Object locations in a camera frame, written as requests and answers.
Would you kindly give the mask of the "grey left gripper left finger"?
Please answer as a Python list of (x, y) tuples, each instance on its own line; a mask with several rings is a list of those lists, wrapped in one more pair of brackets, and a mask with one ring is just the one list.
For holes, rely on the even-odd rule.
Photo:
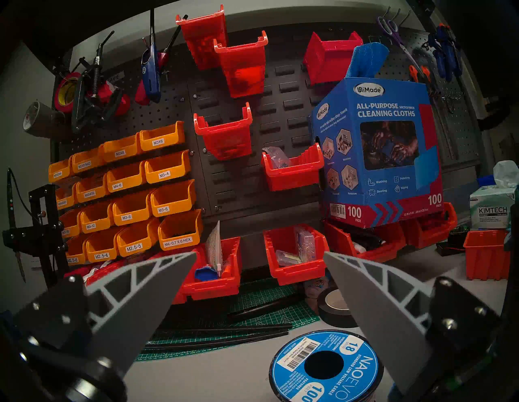
[(86, 286), (71, 275), (14, 316), (21, 341), (79, 358), (108, 358), (128, 371), (166, 316), (195, 252), (123, 266)]

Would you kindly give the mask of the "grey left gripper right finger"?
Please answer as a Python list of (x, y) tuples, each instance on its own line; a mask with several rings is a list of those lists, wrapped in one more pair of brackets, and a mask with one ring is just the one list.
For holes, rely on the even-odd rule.
[(500, 316), (448, 276), (324, 253), (354, 320), (403, 395), (450, 395), (495, 359)]

